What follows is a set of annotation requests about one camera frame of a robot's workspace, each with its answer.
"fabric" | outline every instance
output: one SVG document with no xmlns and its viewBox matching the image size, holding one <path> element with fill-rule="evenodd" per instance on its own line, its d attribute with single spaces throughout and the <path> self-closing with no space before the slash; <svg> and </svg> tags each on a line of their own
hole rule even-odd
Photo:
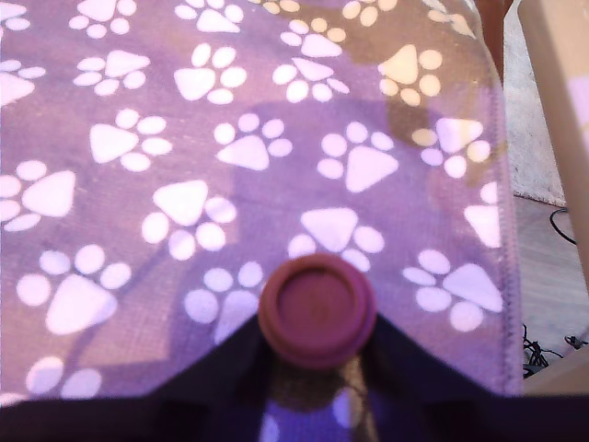
<svg viewBox="0 0 589 442">
<path fill-rule="evenodd" d="M 316 250 L 432 355 L 519 392 L 502 90 L 467 4 L 0 6 L 4 404 L 146 394 Z M 349 383 L 271 401 L 266 440 L 349 435 Z"/>
</svg>

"paw print pattern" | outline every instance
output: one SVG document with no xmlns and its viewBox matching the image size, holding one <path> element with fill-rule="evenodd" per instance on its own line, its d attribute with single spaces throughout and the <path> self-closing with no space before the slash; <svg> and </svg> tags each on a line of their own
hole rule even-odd
<svg viewBox="0 0 589 442">
<path fill-rule="evenodd" d="M 132 16 L 136 10 L 134 0 L 85 0 L 77 6 L 81 15 L 73 17 L 69 27 L 85 29 L 91 39 L 101 39 L 107 34 L 107 27 L 102 23 L 109 23 L 110 30 L 115 34 L 126 34 L 130 25 L 125 17 Z M 114 18 L 117 12 L 122 17 Z M 97 23 L 90 24 L 90 19 Z"/>
<path fill-rule="evenodd" d="M 421 268 L 408 267 L 403 276 L 420 288 L 415 294 L 425 311 L 450 309 L 450 323 L 459 332 L 472 332 L 483 321 L 484 312 L 503 310 L 501 293 L 486 272 L 476 264 L 465 264 L 453 272 L 450 261 L 437 250 L 424 250 L 418 256 Z M 442 287 L 439 279 L 444 278 Z M 454 302 L 454 297 L 462 300 Z"/>
<path fill-rule="evenodd" d="M 122 78 L 122 84 L 126 88 L 137 89 L 145 83 L 145 74 L 141 69 L 149 64 L 149 58 L 143 55 L 111 51 L 106 61 L 99 57 L 89 57 L 78 63 L 77 68 L 84 73 L 74 78 L 74 84 L 80 87 L 95 85 L 94 93 L 101 97 L 117 91 L 121 84 L 119 78 Z"/>
<path fill-rule="evenodd" d="M 339 31 L 330 29 L 331 35 L 325 38 L 318 33 L 311 32 L 309 26 L 302 20 L 292 20 L 289 23 L 290 30 L 283 32 L 280 35 L 281 40 L 293 47 L 300 47 L 301 53 L 306 57 L 321 58 L 321 57 L 337 57 L 341 54 L 341 47 L 332 39 L 335 38 L 343 41 L 345 39 L 345 32 L 343 29 Z M 323 32 L 327 29 L 327 21 L 323 18 L 315 18 L 311 22 L 311 27 L 314 29 L 322 29 Z"/>
<path fill-rule="evenodd" d="M 57 356 L 46 356 L 37 361 L 27 373 L 25 385 L 33 395 L 51 393 L 64 377 L 64 361 Z M 97 395 L 102 376 L 94 368 L 77 370 L 62 384 L 63 399 L 90 399 Z"/>
<path fill-rule="evenodd" d="M 427 17 L 438 23 L 452 23 L 452 29 L 462 35 L 476 39 L 477 37 L 468 26 L 467 20 L 460 14 L 450 14 L 440 0 L 422 0 L 431 10 Z"/>
<path fill-rule="evenodd" d="M 184 309 L 200 324 L 217 321 L 213 339 L 219 344 L 258 311 L 262 278 L 262 268 L 254 261 L 246 262 L 239 269 L 237 287 L 226 269 L 211 269 L 202 279 L 206 288 L 190 291 L 184 298 Z"/>
<path fill-rule="evenodd" d="M 318 172 L 330 180 L 343 176 L 345 167 L 342 158 L 348 152 L 348 143 L 356 145 L 348 153 L 346 188 L 352 193 L 363 192 L 374 186 L 398 169 L 398 161 L 386 153 L 394 147 L 393 140 L 382 132 L 370 134 L 360 122 L 351 122 L 346 127 L 345 137 L 340 134 L 327 134 L 321 140 L 321 148 L 330 158 L 317 164 Z"/>
<path fill-rule="evenodd" d="M 45 69 L 39 66 L 23 68 L 19 60 L 0 63 L 0 108 L 32 94 L 35 84 L 30 80 L 45 74 Z"/>
<path fill-rule="evenodd" d="M 317 251 L 317 243 L 341 257 L 361 272 L 370 270 L 370 260 L 365 253 L 378 253 L 385 247 L 382 234 L 373 227 L 358 226 L 358 215 L 348 207 L 318 209 L 301 215 L 301 224 L 308 235 L 301 234 L 288 244 L 291 259 L 310 255 Z M 356 249 L 350 242 L 353 238 Z"/>
<path fill-rule="evenodd" d="M 411 138 L 415 144 L 425 147 L 422 160 L 430 166 L 444 164 L 448 176 L 458 179 L 467 173 L 467 161 L 462 155 L 466 148 L 467 158 L 474 163 L 482 163 L 491 155 L 491 145 L 477 140 L 482 135 L 480 122 L 442 118 L 435 124 L 435 131 L 418 129 Z"/>
<path fill-rule="evenodd" d="M 264 9 L 275 16 L 281 11 L 298 12 L 301 9 L 301 6 L 294 0 L 249 0 L 249 2 L 264 6 Z"/>
<path fill-rule="evenodd" d="M 161 212 L 148 215 L 142 225 L 142 236 L 149 244 L 163 241 L 169 233 L 169 219 L 182 227 L 196 227 L 194 234 L 180 228 L 169 235 L 169 254 L 178 261 L 188 260 L 196 252 L 196 243 L 208 251 L 225 246 L 225 232 L 219 224 L 232 222 L 236 208 L 220 196 L 208 198 L 209 188 L 203 180 L 178 182 L 161 187 L 154 193 L 154 203 Z M 202 210 L 212 220 L 199 223 Z"/>
<path fill-rule="evenodd" d="M 397 5 L 397 0 L 352 0 L 341 13 L 349 20 L 360 18 L 362 26 L 373 26 L 381 12 L 388 12 Z"/>
<path fill-rule="evenodd" d="M 333 69 L 323 64 L 311 62 L 304 58 L 293 58 L 293 64 L 282 64 L 272 74 L 275 84 L 286 88 L 286 99 L 298 103 L 311 95 L 319 102 L 327 102 L 333 98 L 333 91 L 341 94 L 350 93 L 350 89 L 340 80 L 333 77 Z"/>
<path fill-rule="evenodd" d="M 140 119 L 139 112 L 133 109 L 123 109 L 117 114 L 115 124 L 94 124 L 90 129 L 90 149 L 92 157 L 99 164 L 120 158 L 124 168 L 131 172 L 143 172 L 151 166 L 151 160 L 146 155 L 157 157 L 168 154 L 172 144 L 159 136 L 166 128 L 166 120 L 158 116 Z M 139 145 L 143 136 L 141 152 L 132 152 Z"/>
<path fill-rule="evenodd" d="M 186 0 L 174 12 L 183 20 L 194 20 L 201 32 L 239 32 L 243 11 L 237 5 L 225 5 L 225 0 Z"/>
<path fill-rule="evenodd" d="M 400 89 L 400 97 L 406 104 L 411 107 L 419 106 L 422 97 L 415 86 L 427 97 L 435 97 L 442 88 L 440 80 L 434 74 L 425 74 L 420 78 L 419 66 L 433 71 L 442 65 L 442 61 L 442 54 L 432 49 L 420 53 L 418 60 L 415 45 L 407 44 L 378 66 L 378 72 L 384 77 L 380 81 L 380 90 L 388 97 L 395 97 Z"/>
<path fill-rule="evenodd" d="M 227 164 L 251 170 L 265 170 L 270 165 L 268 154 L 273 157 L 286 157 L 293 150 L 293 144 L 281 138 L 284 133 L 282 120 L 269 120 L 260 128 L 260 117 L 246 113 L 237 121 L 241 135 L 236 140 L 236 129 L 224 122 L 214 128 L 214 139 L 225 148 L 217 154 L 217 159 Z"/>
<path fill-rule="evenodd" d="M 482 243 L 490 249 L 501 247 L 499 207 L 497 207 L 497 182 L 490 182 L 480 190 L 480 199 L 485 205 L 471 205 L 464 211 L 464 217 L 475 229 Z"/>
<path fill-rule="evenodd" d="M 233 92 L 229 89 L 240 87 L 248 77 L 243 67 L 231 66 L 236 56 L 236 50 L 228 46 L 219 48 L 212 54 L 210 44 L 199 44 L 192 53 L 194 69 L 184 68 L 174 73 L 174 80 L 182 97 L 195 101 L 206 95 L 213 104 L 232 102 Z M 221 87 L 217 85 L 216 71 Z"/>
<path fill-rule="evenodd" d="M 27 9 L 24 6 L 0 2 L 0 22 L 2 23 L 0 39 L 4 35 L 5 27 L 10 30 L 24 30 L 30 26 L 30 21 L 21 17 L 26 12 Z"/>
<path fill-rule="evenodd" d="M 28 188 L 22 191 L 23 181 Z M 47 166 L 38 160 L 23 161 L 14 175 L 0 176 L 0 222 L 6 232 L 35 227 L 42 216 L 66 216 L 74 201 L 75 174 L 62 170 L 47 175 Z"/>
<path fill-rule="evenodd" d="M 44 274 L 28 273 L 20 278 L 18 298 L 30 307 L 45 304 L 52 294 L 52 283 L 47 275 L 59 276 L 61 282 L 47 309 L 47 330 L 65 335 L 101 324 L 118 308 L 117 298 L 111 292 L 131 279 L 128 264 L 116 262 L 104 267 L 105 261 L 104 250 L 96 244 L 89 244 L 77 252 L 74 270 L 65 253 L 46 250 L 39 258 Z"/>
</svg>

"maroon rubber cap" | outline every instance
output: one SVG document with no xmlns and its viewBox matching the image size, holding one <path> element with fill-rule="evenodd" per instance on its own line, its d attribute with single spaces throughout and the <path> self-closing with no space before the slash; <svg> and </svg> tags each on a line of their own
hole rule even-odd
<svg viewBox="0 0 589 442">
<path fill-rule="evenodd" d="M 293 365 L 329 369 L 352 358 L 376 320 L 364 276 L 324 253 L 281 265 L 260 298 L 260 328 L 275 353 Z"/>
</svg>

